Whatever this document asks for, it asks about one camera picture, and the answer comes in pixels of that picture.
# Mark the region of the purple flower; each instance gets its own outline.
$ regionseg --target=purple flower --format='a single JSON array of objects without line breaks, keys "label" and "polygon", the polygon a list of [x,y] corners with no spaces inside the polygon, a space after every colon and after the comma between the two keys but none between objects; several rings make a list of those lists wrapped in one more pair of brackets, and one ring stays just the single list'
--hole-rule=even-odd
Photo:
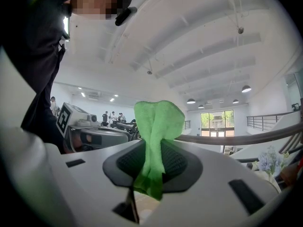
[{"label": "purple flower", "polygon": [[277,153],[272,146],[268,147],[267,152],[259,155],[258,167],[260,171],[277,176],[283,168],[284,156]]}]

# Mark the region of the metal railing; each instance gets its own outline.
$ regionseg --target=metal railing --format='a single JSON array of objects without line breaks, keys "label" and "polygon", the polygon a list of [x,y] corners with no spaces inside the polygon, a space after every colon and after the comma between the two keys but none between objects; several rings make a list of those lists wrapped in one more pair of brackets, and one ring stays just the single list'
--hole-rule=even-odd
[{"label": "metal railing", "polygon": [[259,129],[262,131],[268,131],[279,121],[279,119],[283,115],[290,114],[290,113],[293,113],[293,112],[247,116],[247,126],[252,127],[254,129],[256,128],[256,129]]},{"label": "metal railing", "polygon": [[183,129],[184,130],[190,129],[190,120],[184,122]]},{"label": "metal railing", "polygon": [[[285,145],[279,150],[279,153],[286,153],[293,154],[301,149],[303,149],[303,144],[301,141],[301,134],[294,134],[292,135],[289,140],[285,143]],[[237,159],[237,161],[241,163],[252,163],[254,161],[259,161],[258,158],[246,158],[246,159]]]},{"label": "metal railing", "polygon": [[235,136],[235,137],[207,137],[207,136],[190,136],[180,135],[176,140],[193,142],[206,145],[219,145],[219,146],[239,146],[239,145],[252,145],[264,143],[272,140],[283,139],[303,131],[303,122],[292,125],[290,127],[269,131],[262,134],[248,135],[248,136]]}]

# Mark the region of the window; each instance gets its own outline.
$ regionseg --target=window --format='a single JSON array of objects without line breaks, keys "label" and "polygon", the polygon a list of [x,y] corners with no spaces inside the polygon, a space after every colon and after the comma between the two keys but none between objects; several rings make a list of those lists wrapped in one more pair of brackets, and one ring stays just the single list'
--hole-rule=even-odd
[{"label": "window", "polygon": [[201,136],[234,136],[233,110],[201,114]]}]

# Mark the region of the white ceiling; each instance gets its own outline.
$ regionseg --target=white ceiling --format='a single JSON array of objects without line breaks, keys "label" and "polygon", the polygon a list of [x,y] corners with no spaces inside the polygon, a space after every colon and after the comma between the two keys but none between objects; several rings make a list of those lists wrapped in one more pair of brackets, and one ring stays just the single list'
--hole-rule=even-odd
[{"label": "white ceiling", "polygon": [[[219,107],[234,99],[246,103],[298,46],[274,0],[133,0],[133,5],[138,12],[121,27],[73,15],[63,64],[164,81],[184,103],[194,98],[197,104],[188,109],[195,110],[207,101]],[[237,24],[244,28],[241,35]],[[244,85],[252,87],[245,95]]]},{"label": "white ceiling", "polygon": [[74,85],[68,85],[62,83],[60,83],[60,85],[61,88],[64,89],[71,96],[79,97],[87,101],[94,101],[94,102],[115,104],[115,105],[126,105],[126,106],[134,106],[135,103],[139,101],[138,99],[124,95],[118,95],[118,97],[116,97],[115,94],[112,94],[110,92],[95,90],[92,88],[74,86]]}]

